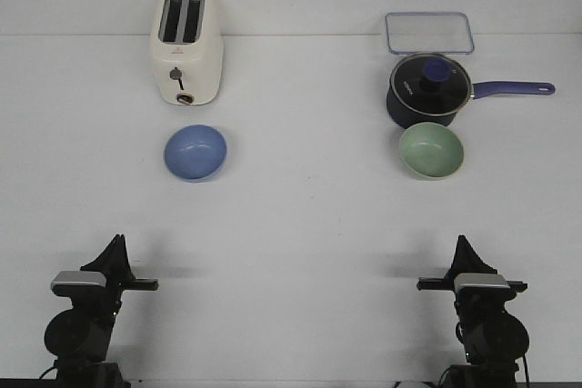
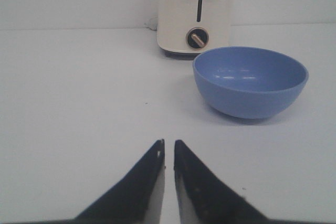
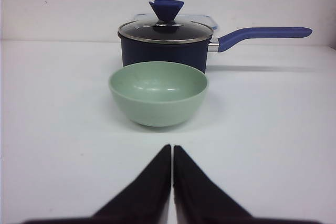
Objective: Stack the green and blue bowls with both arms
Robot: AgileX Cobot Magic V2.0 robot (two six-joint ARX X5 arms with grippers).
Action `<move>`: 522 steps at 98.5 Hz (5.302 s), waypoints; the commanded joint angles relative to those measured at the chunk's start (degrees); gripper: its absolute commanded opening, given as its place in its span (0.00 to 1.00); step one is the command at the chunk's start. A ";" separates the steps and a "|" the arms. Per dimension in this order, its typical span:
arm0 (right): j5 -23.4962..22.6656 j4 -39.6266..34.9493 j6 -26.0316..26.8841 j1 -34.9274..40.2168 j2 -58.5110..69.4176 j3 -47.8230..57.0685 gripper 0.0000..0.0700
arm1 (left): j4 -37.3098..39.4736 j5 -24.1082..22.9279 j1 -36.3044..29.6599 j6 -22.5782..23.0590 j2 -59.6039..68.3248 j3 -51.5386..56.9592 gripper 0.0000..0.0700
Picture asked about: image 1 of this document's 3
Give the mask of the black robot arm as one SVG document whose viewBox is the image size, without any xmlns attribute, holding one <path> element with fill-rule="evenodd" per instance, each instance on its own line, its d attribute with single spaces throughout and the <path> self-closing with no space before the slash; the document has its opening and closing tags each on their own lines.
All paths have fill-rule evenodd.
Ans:
<svg viewBox="0 0 582 388">
<path fill-rule="evenodd" d="M 72 307 L 56 315 L 45 329 L 45 348 L 55 356 L 58 387 L 129 387 L 118 363 L 106 356 L 125 291 L 158 289 L 156 279 L 132 272 L 125 237 L 117 234 L 96 259 L 78 270 L 59 272 L 51 292 Z"/>
<path fill-rule="evenodd" d="M 455 335 L 467 362 L 449 365 L 439 377 L 438 387 L 517 386 L 517 361 L 527 359 L 530 339 L 527 328 L 507 311 L 506 303 L 523 293 L 527 283 L 508 281 L 460 235 L 445 275 L 421 277 L 416 288 L 449 291 L 455 297 Z"/>
</svg>

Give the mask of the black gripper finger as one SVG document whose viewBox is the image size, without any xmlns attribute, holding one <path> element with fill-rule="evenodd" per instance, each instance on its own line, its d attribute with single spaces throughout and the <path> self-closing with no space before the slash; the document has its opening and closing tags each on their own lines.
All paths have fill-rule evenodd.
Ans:
<svg viewBox="0 0 582 388">
<path fill-rule="evenodd" d="M 497 274 L 497 269 L 486 264 L 477 254 L 468 239 L 461 236 L 461 272 L 472 274 Z"/>
<path fill-rule="evenodd" d="M 465 236 L 461 234 L 457 238 L 457 244 L 453 260 L 447 272 L 448 275 L 458 275 L 463 272 L 463 268 L 465 266 L 464 247 L 465 247 Z"/>
<path fill-rule="evenodd" d="M 104 251 L 95 260 L 80 267 L 81 270 L 119 270 L 121 262 L 122 235 L 116 234 Z"/>
<path fill-rule="evenodd" d="M 119 235 L 118 239 L 118 247 L 119 247 L 119 264 L 122 270 L 130 270 L 131 266 L 128 259 L 127 249 L 126 249 L 126 240 L 123 234 Z"/>
</svg>

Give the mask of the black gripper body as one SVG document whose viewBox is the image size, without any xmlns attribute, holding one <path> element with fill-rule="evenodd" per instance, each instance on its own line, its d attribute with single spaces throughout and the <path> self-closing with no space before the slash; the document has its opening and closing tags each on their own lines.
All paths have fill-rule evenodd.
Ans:
<svg viewBox="0 0 582 388">
<path fill-rule="evenodd" d="M 106 287 L 70 297 L 75 307 L 82 308 L 91 315 L 117 315 L 121 308 L 121 297 L 125 291 L 156 291 L 157 279 L 141 278 L 106 278 Z"/>
<path fill-rule="evenodd" d="M 455 307 L 458 315 L 470 315 L 477 313 L 503 313 L 506 302 L 514 300 L 519 293 L 528 288 L 528 283 L 523 281 L 507 280 L 509 290 L 467 290 L 455 294 L 453 281 L 457 275 L 451 278 L 421 277 L 417 280 L 418 291 L 450 291 L 455 295 Z"/>
</svg>

